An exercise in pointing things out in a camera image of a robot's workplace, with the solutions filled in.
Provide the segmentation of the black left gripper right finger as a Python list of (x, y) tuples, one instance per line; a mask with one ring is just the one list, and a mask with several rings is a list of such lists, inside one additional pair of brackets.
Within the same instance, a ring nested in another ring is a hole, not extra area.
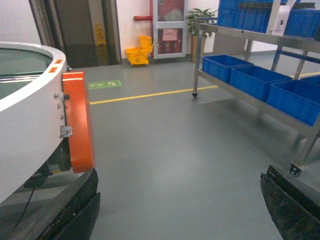
[(320, 193), (270, 165), (260, 175), (260, 189), (270, 217), (284, 240), (320, 238)]

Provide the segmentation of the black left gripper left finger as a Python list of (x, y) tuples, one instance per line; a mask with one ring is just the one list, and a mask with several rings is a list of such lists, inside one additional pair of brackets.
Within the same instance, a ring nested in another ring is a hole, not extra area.
[(86, 171), (57, 196), (33, 201), (37, 192), (0, 206), (2, 240), (88, 240), (100, 211), (98, 174)]

